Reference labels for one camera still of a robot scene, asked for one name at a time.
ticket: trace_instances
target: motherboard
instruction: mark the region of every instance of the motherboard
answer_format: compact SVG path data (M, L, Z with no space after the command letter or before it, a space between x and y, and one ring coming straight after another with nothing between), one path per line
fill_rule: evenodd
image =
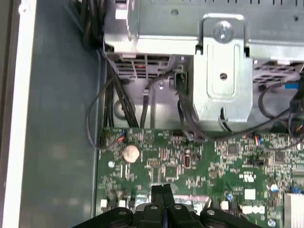
M195 143L180 130L110 128L101 141L112 146L98 157L97 215L115 207L134 210L151 200L152 185L170 183L175 202L197 214L211 201L261 227L287 228L293 227L291 201L304 199L303 146L259 147L287 147L296 142L288 134Z

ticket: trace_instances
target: electronic component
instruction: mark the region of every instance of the electronic component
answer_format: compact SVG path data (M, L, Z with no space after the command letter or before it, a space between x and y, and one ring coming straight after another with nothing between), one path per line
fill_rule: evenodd
M189 168L191 166L191 155L184 154L182 158L182 163L185 168Z
M272 184L270 186L270 190L273 192L277 192L277 191L279 191L279 187L277 186L277 184Z
M245 189L245 199L246 200L255 200L256 199L256 190L255 189Z
M138 159L140 152L134 145L128 145L123 150L123 158L128 163L134 163Z
M100 207L101 208L107 208L107 205L108 205L108 201L106 199L101 199L100 200Z
M228 145L228 155L229 156L236 156L238 155L238 145L237 144L230 144Z
M244 207L246 219L268 228L269 219L275 218L277 224L284 222L282 191L289 187L288 183L301 188L300 179L304 178L302 153L288 152L288 158L277 163L273 152L261 152L248 137L195 143L187 141L186 136L173 137L171 130L139 128L105 129L104 135L111 141L123 131L128 133L125 143L140 152L136 163L125 161L124 143L104 152L98 161L97 199L108 199L113 194L117 201L111 204L117 206L127 199L127 207L134 209L149 202L151 185L170 183L176 202L199 211L210 199L213 207L237 217L244 215L240 210ZM290 145L291 140L287 134L263 134L263 146L270 148ZM237 156L228 155L228 148L231 154L237 150ZM189 168L185 167L186 155L191 157ZM263 168L250 165L248 160L252 157L263 161ZM114 168L108 166L110 161L115 162Z
M228 201L222 201L220 204L220 207L222 210L229 210L229 202Z
M304 228L304 195L284 194L284 228Z
M227 200L228 200L229 202L231 202L231 201L233 200L233 195L232 195L232 194L228 194L228 195L227 195Z
M275 162L283 163L285 158L285 153L283 151L275 152Z
M299 187L291 187L291 192L294 194L301 194L302 190Z

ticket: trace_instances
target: white sticker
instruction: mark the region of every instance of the white sticker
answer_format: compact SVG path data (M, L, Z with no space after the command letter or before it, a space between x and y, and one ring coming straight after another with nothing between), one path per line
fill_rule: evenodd
M256 189L245 189L245 199L255 200L256 199Z

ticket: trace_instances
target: silver metal frame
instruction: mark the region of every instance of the silver metal frame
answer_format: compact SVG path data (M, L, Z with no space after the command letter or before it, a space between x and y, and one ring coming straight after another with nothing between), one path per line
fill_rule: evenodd
M19 227L36 0L23 0L19 7L19 13L19 38L11 117L9 161L5 186L3 228Z

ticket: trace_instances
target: metal tab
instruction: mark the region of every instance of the metal tab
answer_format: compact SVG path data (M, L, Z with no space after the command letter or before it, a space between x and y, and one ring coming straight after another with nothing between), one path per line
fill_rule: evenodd
M252 59L244 53L240 15L208 15L202 22L203 53L193 61L193 103L199 120L246 122L252 108Z

